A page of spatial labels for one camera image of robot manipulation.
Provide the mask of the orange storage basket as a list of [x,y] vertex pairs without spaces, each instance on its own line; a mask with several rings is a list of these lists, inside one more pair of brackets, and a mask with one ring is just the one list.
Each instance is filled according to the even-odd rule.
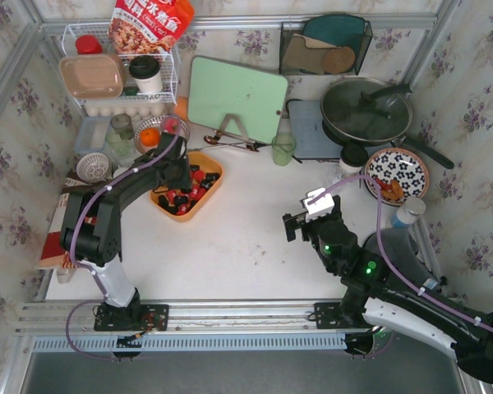
[[[212,187],[207,190],[205,196],[200,200],[200,201],[195,201],[195,200],[190,200],[188,203],[190,205],[190,211],[182,216],[177,216],[177,215],[172,215],[171,213],[168,213],[164,208],[160,207],[158,205],[158,197],[160,195],[165,195],[169,191],[165,187],[159,187],[158,189],[152,190],[150,192],[150,199],[154,203],[154,205],[159,209],[160,212],[164,213],[167,217],[171,218],[172,220],[176,222],[188,222],[190,221],[199,211],[200,209],[209,202],[210,198],[215,194],[217,189],[221,186],[223,183],[223,178],[224,178],[224,169],[223,166],[221,165],[220,162],[218,162],[216,159],[208,156],[205,153],[201,152],[191,152],[188,154],[188,160],[190,165],[199,165],[201,171],[203,171],[205,174],[208,172],[218,172],[221,177],[215,181],[212,182]],[[194,171],[190,170],[190,176],[191,176],[191,188],[194,185],[200,186],[196,181],[193,180],[193,173]],[[177,195],[186,195],[189,197],[189,193],[182,192],[179,189],[174,189],[177,192]]]

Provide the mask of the black capsule numbered four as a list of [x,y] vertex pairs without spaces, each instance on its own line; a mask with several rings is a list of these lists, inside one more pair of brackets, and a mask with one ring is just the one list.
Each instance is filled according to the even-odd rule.
[[215,182],[220,177],[221,177],[221,175],[218,172],[208,172],[205,174],[205,180],[208,182]]

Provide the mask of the red capsule pair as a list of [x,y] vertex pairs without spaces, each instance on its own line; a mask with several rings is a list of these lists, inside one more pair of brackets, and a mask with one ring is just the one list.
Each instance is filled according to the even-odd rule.
[[177,216],[182,216],[190,211],[190,205],[189,204],[182,204],[177,207]]

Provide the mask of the grey blue cloth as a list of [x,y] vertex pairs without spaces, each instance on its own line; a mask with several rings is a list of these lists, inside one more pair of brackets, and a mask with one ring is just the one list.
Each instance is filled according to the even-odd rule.
[[[392,264],[417,288],[424,286],[429,290],[441,293],[438,279],[417,257],[419,251],[416,241],[407,228],[386,228],[380,231],[385,253]],[[363,243],[363,248],[381,255],[377,235],[370,235]],[[391,273],[386,281],[391,291],[404,292],[411,290],[395,274]]]

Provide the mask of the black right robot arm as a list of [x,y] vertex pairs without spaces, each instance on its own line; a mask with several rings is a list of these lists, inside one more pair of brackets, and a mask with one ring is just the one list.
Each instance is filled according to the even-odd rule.
[[442,281],[417,257],[418,246],[405,228],[386,228],[363,243],[345,225],[341,199],[326,214],[282,217],[288,241],[302,234],[325,270],[346,287],[343,298],[318,302],[310,319],[319,329],[357,328],[346,352],[369,355],[371,337],[387,328],[436,348],[459,369],[493,384],[493,311],[465,307],[442,292]]

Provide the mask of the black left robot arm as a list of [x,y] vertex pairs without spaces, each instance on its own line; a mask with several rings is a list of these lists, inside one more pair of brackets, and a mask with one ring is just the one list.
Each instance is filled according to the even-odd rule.
[[139,291],[122,266],[123,211],[159,187],[187,188],[189,170],[187,140],[178,132],[166,133],[156,148],[111,181],[69,194],[59,243],[101,292],[97,312],[102,330],[137,329],[145,315]]

